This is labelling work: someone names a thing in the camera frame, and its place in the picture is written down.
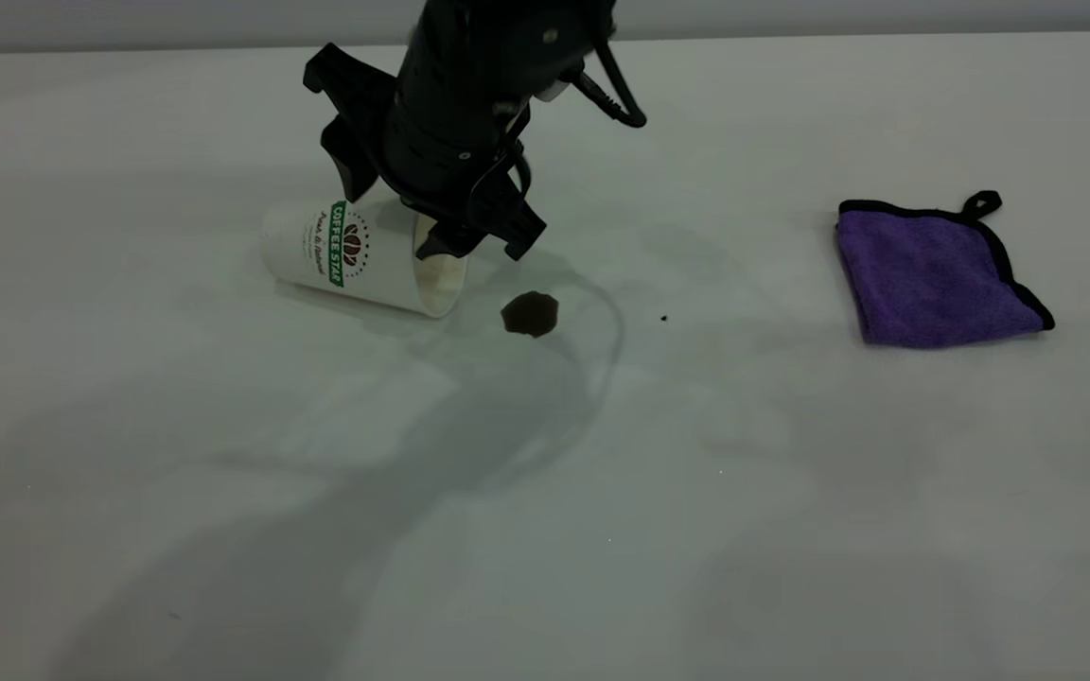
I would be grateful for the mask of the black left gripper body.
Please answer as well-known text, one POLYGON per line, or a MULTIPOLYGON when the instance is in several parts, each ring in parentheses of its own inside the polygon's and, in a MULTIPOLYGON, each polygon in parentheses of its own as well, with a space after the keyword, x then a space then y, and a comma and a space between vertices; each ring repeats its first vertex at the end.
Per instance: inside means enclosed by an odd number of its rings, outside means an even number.
POLYGON ((395 92, 382 112, 382 177, 417 212, 497 236, 526 200, 532 173, 519 135, 526 98, 459 105, 395 92))

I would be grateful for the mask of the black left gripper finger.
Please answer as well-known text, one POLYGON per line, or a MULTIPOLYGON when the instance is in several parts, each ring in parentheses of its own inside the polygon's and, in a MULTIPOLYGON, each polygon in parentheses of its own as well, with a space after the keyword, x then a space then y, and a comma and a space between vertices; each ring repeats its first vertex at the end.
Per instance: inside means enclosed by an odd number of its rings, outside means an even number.
POLYGON ((461 221, 420 219, 416 223, 414 255, 419 260, 432 257, 467 258, 487 234, 461 221))
POLYGON ((545 232, 546 223, 524 203, 513 217, 498 228, 498 238, 502 240, 502 253, 512 260, 519 262, 529 250, 536 245, 537 239, 545 232))

